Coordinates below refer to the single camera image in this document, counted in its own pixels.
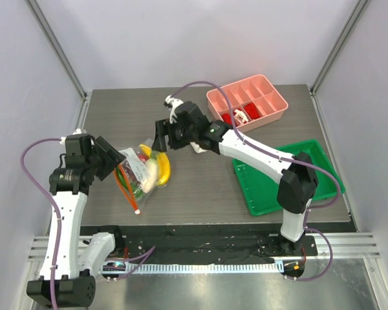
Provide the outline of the clear orange zip top bag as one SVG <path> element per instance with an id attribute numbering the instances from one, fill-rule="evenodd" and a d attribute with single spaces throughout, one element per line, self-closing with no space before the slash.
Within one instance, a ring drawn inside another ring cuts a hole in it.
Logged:
<path id="1" fill-rule="evenodd" d="M 153 144 L 153 140 L 149 138 L 141 144 L 151 147 Z M 119 184 L 118 179 L 116 178 L 115 171 L 114 171 L 114 178 L 122 194 L 125 196 L 129 204 L 133 208 L 133 212 L 136 215 L 139 215 L 142 213 L 144 205 L 146 204 L 146 200 L 151 195 L 151 193 L 157 187 L 164 187 L 164 186 L 155 185 L 155 187 L 149 193 L 144 193 L 141 189 L 141 181 L 143 181 L 147 176 L 147 169 L 145 166 L 146 163 L 142 163 L 137 157 L 138 153 L 144 153 L 144 152 L 141 150 L 139 145 L 137 147 L 128 147 L 126 149 L 121 149 L 119 150 L 119 152 L 121 152 L 125 156 L 125 160 L 121 162 L 121 164 L 119 164 L 118 166 L 120 166 L 121 169 L 126 170 L 127 173 L 130 176 L 133 176 L 139 183 L 139 190 L 136 194 L 136 199 L 134 199 L 133 197 L 130 197 L 128 194 L 125 193 L 125 190 L 122 188 L 122 186 Z"/>

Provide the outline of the green fake chili pepper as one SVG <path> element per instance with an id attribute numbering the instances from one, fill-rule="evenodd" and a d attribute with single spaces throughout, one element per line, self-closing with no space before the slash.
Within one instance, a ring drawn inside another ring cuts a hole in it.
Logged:
<path id="1" fill-rule="evenodd" d="M 136 199 L 136 194 L 139 190 L 139 183 L 137 180 L 133 176 L 130 176 L 126 170 L 121 169 L 120 166 L 116 167 L 115 175 L 119 184 L 125 190 L 125 193 Z"/>

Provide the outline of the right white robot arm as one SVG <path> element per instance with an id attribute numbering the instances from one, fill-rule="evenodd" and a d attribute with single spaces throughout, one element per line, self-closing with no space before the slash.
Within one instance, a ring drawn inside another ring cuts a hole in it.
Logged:
<path id="1" fill-rule="evenodd" d="M 167 119 L 155 123 L 153 150 L 165 152 L 197 146 L 253 167 L 278 184 L 277 202 L 283 209 L 279 247 L 296 254 L 303 246 L 304 221 L 319 181 L 308 154 L 297 156 L 263 145 L 234 130 L 223 121 L 209 121 L 197 104 L 168 96 Z"/>

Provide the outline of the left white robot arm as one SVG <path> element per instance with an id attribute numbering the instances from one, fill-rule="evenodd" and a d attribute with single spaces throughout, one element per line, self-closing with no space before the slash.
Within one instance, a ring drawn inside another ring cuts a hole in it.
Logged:
<path id="1" fill-rule="evenodd" d="M 93 181 L 106 179 L 125 157 L 103 137 L 95 138 L 82 129 L 57 141 L 65 151 L 49 176 L 48 189 L 34 179 L 25 160 L 20 159 L 23 172 L 53 208 L 43 265 L 38 279 L 27 283 L 27 295 L 50 309 L 89 307 L 105 260 L 119 257 L 125 240 L 118 226 L 102 226 L 80 252 L 81 219 Z"/>

